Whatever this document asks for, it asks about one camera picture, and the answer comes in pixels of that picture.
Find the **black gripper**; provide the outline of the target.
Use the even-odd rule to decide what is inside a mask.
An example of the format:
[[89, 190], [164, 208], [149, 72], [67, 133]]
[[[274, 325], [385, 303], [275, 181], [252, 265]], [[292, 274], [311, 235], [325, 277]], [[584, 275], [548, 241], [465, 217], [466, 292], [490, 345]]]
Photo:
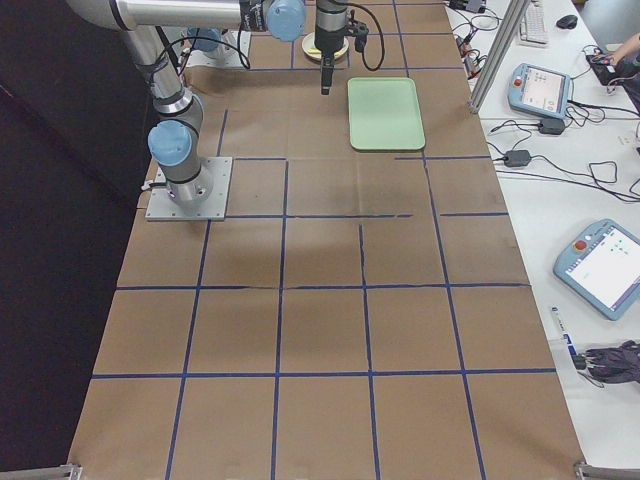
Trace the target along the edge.
[[321, 94], [329, 95], [333, 83], [334, 55], [346, 37], [354, 38], [357, 53], [363, 53], [368, 26], [355, 18], [359, 5], [350, 1], [319, 0], [315, 10], [315, 46], [321, 51]]

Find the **person hand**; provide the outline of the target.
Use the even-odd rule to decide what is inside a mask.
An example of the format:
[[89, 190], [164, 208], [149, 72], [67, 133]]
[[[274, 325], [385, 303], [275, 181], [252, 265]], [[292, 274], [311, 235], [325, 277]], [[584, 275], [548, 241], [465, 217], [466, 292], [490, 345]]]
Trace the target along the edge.
[[609, 62], [612, 65], [617, 65], [624, 57], [625, 54], [620, 53], [619, 51], [611, 52], [609, 55]]

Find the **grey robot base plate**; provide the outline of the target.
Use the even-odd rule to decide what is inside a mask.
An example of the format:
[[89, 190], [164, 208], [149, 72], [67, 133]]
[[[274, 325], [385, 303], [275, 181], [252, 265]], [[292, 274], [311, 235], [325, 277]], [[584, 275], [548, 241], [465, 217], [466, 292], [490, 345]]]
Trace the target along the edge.
[[233, 159], [200, 157], [199, 175], [178, 184], [165, 178], [161, 167], [153, 181], [145, 218], [148, 221], [223, 221], [226, 217]]

